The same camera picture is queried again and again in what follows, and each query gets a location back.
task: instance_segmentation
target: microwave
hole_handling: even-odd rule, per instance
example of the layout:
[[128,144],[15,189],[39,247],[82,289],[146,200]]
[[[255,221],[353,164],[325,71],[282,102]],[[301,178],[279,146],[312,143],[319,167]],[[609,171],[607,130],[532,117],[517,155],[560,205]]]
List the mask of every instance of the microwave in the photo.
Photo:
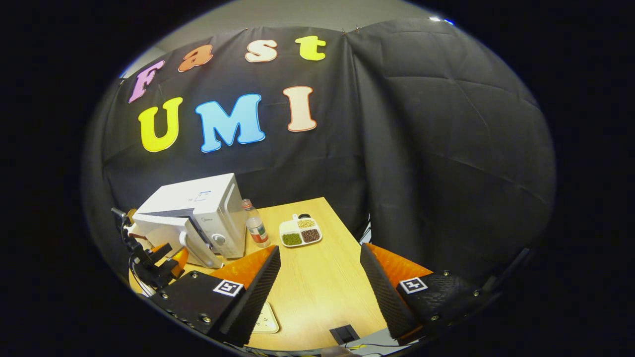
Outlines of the microwave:
[[169,243],[188,263],[219,268],[244,256],[247,212],[233,173],[161,186],[133,214],[128,230],[144,248]]

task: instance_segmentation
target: table surface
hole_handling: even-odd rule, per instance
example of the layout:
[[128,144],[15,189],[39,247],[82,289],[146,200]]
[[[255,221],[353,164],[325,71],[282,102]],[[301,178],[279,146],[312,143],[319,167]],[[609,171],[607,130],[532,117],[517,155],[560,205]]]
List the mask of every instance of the table surface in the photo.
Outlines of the table surface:
[[[277,333],[251,335],[249,347],[299,351],[336,346],[330,330],[351,325],[360,338],[385,329],[386,322],[359,263],[361,247],[324,198],[259,208],[271,244],[280,247],[281,268],[267,301],[276,316]],[[293,214],[308,213],[322,231],[322,240],[288,248],[278,226]],[[245,255],[260,248],[245,234]],[[225,264],[227,260],[219,256]],[[187,264],[185,271],[215,269]],[[140,287],[130,275],[134,291]]]

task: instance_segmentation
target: black backdrop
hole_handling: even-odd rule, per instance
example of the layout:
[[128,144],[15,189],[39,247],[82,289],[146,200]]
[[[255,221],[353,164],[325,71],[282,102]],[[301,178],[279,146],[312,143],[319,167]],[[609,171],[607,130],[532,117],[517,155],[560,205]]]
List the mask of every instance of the black backdrop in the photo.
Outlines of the black backdrop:
[[[11,32],[28,36],[20,53],[28,54],[21,58],[30,67],[9,75],[18,75],[16,103],[32,114],[17,121],[25,135],[7,141],[14,145],[7,152],[14,187],[28,188],[20,191],[17,224],[8,225],[5,252],[14,267],[5,290],[8,355],[181,355],[183,346],[220,354],[166,323],[115,278],[87,239],[78,184],[88,118],[112,78],[143,52],[142,44],[209,10],[209,2],[192,0],[185,8],[159,1],[152,11],[131,2],[35,5],[13,13],[30,26]],[[628,63],[626,12],[608,3],[554,1],[424,5],[444,9],[525,80],[554,134],[561,174],[535,258],[496,306],[423,351],[626,355],[632,342],[623,229],[627,71],[620,68]]]
[[[295,39],[326,41],[320,61]],[[244,60],[257,39],[278,43],[271,62]],[[185,73],[183,57],[204,44],[213,58]],[[538,103],[487,47],[445,22],[404,19],[346,35],[309,27],[240,29],[187,44],[164,60],[131,104],[136,75],[118,85],[88,132],[83,189],[91,231],[127,276],[127,256],[109,208],[139,207],[158,187],[227,172],[243,197],[273,206],[324,196],[359,239],[368,213],[373,243],[433,271],[477,284],[498,273],[542,232],[556,185],[551,136]],[[290,133],[283,89],[309,86],[313,130]],[[257,93],[264,140],[201,152],[197,105],[231,112]],[[140,140],[138,115],[182,97],[175,143],[156,153]],[[166,132],[165,111],[156,132]]]

